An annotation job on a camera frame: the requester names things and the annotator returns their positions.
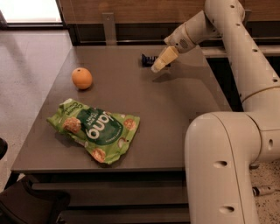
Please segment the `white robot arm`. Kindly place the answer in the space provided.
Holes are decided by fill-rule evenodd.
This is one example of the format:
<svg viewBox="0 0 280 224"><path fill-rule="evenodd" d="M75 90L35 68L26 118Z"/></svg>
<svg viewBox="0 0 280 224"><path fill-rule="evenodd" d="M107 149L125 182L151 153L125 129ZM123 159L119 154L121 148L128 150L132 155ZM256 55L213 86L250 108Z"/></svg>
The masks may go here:
<svg viewBox="0 0 280 224"><path fill-rule="evenodd" d="M181 53L220 37L242 104L240 112L194 119L185 136L191 224L260 224L249 167L280 158L280 79L243 25L239 0L206 0L203 11L164 42L157 73Z"/></svg>

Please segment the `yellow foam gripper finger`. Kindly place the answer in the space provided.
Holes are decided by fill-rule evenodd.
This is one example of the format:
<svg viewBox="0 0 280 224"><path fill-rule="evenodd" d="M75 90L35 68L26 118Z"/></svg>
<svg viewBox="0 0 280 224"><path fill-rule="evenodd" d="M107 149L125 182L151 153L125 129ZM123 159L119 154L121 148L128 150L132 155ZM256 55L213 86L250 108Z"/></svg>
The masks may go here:
<svg viewBox="0 0 280 224"><path fill-rule="evenodd" d="M173 62L178 56L179 52L175 46L167 46L154 61L151 71L153 73L158 73Z"/></svg>

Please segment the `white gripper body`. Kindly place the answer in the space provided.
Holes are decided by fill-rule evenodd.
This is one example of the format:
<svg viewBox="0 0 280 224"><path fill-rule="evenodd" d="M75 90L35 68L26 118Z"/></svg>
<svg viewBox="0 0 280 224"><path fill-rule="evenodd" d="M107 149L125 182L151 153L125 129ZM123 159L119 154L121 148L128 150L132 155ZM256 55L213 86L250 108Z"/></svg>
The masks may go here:
<svg viewBox="0 0 280 224"><path fill-rule="evenodd" d="M179 53L187 53L196 46L188 35L186 23L177 27L171 35L164 39L164 42L168 46L174 46Z"/></svg>

